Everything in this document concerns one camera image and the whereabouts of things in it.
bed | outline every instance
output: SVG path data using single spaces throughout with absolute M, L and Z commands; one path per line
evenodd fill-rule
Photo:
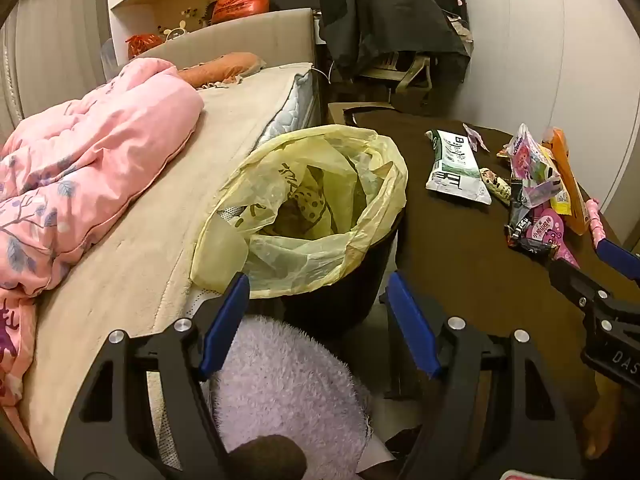
M 267 68 L 229 88 L 199 90 L 204 110 L 182 152 L 67 279 L 39 298 L 34 361 L 19 407 L 49 470 L 78 388 L 109 332 L 160 332 L 212 294 L 192 288 L 188 275 L 226 178 L 259 143 L 319 124 L 312 27 L 310 9 L 284 10 L 207 27 L 145 53 L 181 69 L 253 52 Z M 158 378 L 149 384 L 160 431 Z

black trash can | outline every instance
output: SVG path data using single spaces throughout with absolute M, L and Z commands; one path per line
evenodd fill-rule
M 373 244 L 362 263 L 341 280 L 312 292 L 283 296 L 284 321 L 318 341 L 340 339 L 361 323 L 376 301 L 404 209 L 391 231 Z

brown tabletop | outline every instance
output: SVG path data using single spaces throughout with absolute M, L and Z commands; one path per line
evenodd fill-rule
M 438 128 L 464 135 L 462 123 L 392 110 L 359 113 L 356 120 L 362 128 L 391 137 L 409 169 L 405 239 L 397 263 L 412 289 L 435 297 L 448 314 L 487 333 L 507 336 L 518 328 L 529 332 L 572 418 L 582 420 L 597 392 L 594 372 L 580 360 L 585 341 L 580 310 L 551 287 L 542 264 L 507 247 L 508 209 L 498 199 L 483 205 L 425 189 L 434 162 L 425 132 Z M 478 167 L 508 179 L 510 170 L 495 153 L 510 136 L 477 130 L 490 150 L 479 148 Z M 617 242 L 604 219 L 603 224 L 607 236 Z M 617 298 L 640 303 L 635 283 L 598 259 L 590 234 L 565 232 L 566 244 L 583 272 Z

beige blanket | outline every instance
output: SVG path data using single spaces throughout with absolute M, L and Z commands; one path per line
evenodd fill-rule
M 231 88 L 200 91 L 205 107 L 182 153 L 44 297 L 20 413 L 49 470 L 76 393 L 109 332 L 160 332 L 180 316 L 193 250 L 218 190 L 282 108 L 295 75 L 309 68 L 269 68 Z M 157 427 L 159 385 L 150 393 Z

pink comforter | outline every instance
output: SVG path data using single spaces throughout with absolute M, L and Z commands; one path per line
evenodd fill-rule
M 175 66 L 138 59 L 82 100 L 23 120 L 2 149 L 0 402 L 27 443 L 15 405 L 33 357 L 33 298 L 59 284 L 180 152 L 202 107 Z

